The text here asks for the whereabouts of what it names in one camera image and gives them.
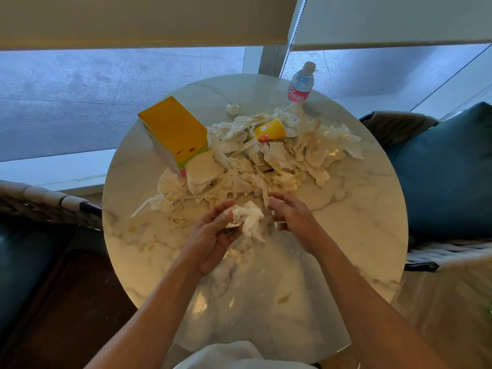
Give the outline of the person's left hand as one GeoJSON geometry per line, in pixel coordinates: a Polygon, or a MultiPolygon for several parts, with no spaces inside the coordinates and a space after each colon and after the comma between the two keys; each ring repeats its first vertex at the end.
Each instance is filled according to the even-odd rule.
{"type": "Polygon", "coordinates": [[[232,199],[225,200],[195,223],[178,257],[192,274],[202,278],[224,258],[228,248],[220,246],[220,231],[232,221],[231,213],[224,215],[224,211],[235,204],[232,199]]]}

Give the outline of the person's right hand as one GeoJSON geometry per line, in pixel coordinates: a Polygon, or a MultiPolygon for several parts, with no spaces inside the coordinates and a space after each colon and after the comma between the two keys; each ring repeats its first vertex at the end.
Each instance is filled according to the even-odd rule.
{"type": "Polygon", "coordinates": [[[317,222],[305,203],[301,224],[296,227],[283,227],[281,225],[277,225],[277,227],[280,231],[289,231],[297,239],[300,246],[316,258],[326,254],[329,247],[335,246],[335,242],[317,222]]]}

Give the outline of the white tissue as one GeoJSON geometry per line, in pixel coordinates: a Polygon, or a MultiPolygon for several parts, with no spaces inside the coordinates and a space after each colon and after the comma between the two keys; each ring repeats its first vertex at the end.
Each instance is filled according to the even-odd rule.
{"type": "Polygon", "coordinates": [[[264,214],[253,201],[250,200],[243,206],[235,204],[224,211],[224,215],[229,213],[231,213],[232,221],[226,225],[226,228],[243,226],[242,233],[247,238],[265,242],[260,228],[264,214]]]}

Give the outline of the person's right forearm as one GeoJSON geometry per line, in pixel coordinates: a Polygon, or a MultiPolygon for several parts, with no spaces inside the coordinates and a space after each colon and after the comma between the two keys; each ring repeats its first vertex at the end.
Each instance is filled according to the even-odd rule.
{"type": "Polygon", "coordinates": [[[451,369],[324,234],[310,246],[362,369],[451,369]]]}

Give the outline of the person's left forearm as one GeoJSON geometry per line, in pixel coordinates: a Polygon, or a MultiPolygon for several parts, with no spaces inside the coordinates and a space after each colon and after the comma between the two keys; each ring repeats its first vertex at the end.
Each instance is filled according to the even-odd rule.
{"type": "Polygon", "coordinates": [[[202,277],[190,259],[175,261],[144,305],[84,369],[160,369],[202,277]]]}

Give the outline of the pile of crumpled tissues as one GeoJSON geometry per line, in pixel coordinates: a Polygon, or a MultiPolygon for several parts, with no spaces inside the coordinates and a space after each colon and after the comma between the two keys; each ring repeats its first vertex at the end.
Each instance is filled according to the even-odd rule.
{"type": "Polygon", "coordinates": [[[362,159],[361,138],[345,125],[326,126],[320,119],[308,120],[302,107],[276,108],[272,115],[235,117],[233,122],[207,129],[208,151],[191,159],[186,177],[168,163],[157,184],[152,210],[171,212],[178,200],[205,200],[211,206],[253,193],[268,198],[272,189],[295,192],[310,174],[322,187],[330,178],[327,169],[346,154],[362,159]],[[259,142],[253,130],[274,118],[283,123],[287,137],[259,142]]]}

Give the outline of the yellow paper cup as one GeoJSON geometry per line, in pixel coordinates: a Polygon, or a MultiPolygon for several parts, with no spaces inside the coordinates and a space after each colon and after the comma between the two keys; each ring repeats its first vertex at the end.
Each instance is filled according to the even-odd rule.
{"type": "Polygon", "coordinates": [[[283,140],[287,137],[285,127],[278,118],[274,118],[263,125],[257,126],[253,130],[253,133],[256,139],[261,143],[283,140]]]}

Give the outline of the white plastic straw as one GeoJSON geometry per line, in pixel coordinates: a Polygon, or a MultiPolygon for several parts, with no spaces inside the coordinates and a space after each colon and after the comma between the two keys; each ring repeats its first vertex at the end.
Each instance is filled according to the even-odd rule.
{"type": "Polygon", "coordinates": [[[152,203],[153,197],[147,199],[130,217],[134,218],[140,215],[144,210],[146,210],[152,203]]]}

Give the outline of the yellow tissue box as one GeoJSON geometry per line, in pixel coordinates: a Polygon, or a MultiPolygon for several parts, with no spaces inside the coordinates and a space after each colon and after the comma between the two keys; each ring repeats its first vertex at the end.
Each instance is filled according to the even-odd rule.
{"type": "Polygon", "coordinates": [[[208,151],[207,129],[170,96],[138,114],[154,146],[176,173],[186,177],[186,165],[208,151]]]}

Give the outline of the clear plastic water bottle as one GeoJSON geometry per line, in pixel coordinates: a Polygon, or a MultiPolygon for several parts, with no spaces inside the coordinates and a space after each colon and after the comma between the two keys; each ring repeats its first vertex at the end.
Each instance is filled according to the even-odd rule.
{"type": "Polygon", "coordinates": [[[287,90],[287,97],[284,108],[291,105],[301,106],[307,100],[314,87],[314,72],[316,64],[311,61],[305,62],[303,68],[292,77],[290,86],[287,90]]]}

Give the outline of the white garment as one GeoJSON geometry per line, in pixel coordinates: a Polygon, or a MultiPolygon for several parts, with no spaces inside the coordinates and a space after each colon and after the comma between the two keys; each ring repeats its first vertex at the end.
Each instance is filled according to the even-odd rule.
{"type": "Polygon", "coordinates": [[[250,341],[216,343],[192,355],[174,369],[316,369],[296,361],[267,360],[250,341]]]}

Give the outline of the grey wicker chair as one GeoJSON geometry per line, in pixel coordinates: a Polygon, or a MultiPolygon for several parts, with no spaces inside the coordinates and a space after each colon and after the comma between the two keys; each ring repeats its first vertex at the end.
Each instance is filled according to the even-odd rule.
{"type": "MultiPolygon", "coordinates": [[[[430,116],[401,111],[373,111],[359,120],[382,147],[408,141],[439,123],[430,116]]],[[[409,235],[404,270],[435,273],[487,262],[492,263],[492,241],[425,242],[409,235]]]]}
{"type": "Polygon", "coordinates": [[[0,180],[0,214],[102,231],[102,208],[76,196],[0,180]]]}

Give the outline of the beige roller blind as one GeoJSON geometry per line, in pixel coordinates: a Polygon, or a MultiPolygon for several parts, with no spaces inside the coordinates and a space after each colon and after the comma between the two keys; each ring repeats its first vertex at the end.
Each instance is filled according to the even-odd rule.
{"type": "Polygon", "coordinates": [[[492,43],[492,0],[306,0],[293,51],[492,43]]]}
{"type": "Polygon", "coordinates": [[[0,50],[287,43],[298,0],[0,0],[0,50]]]}

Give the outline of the grey window frame post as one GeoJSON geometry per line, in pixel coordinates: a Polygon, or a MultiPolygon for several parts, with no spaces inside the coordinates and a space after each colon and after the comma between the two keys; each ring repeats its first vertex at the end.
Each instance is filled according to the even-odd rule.
{"type": "Polygon", "coordinates": [[[246,47],[242,73],[281,77],[288,54],[288,45],[246,47]]]}

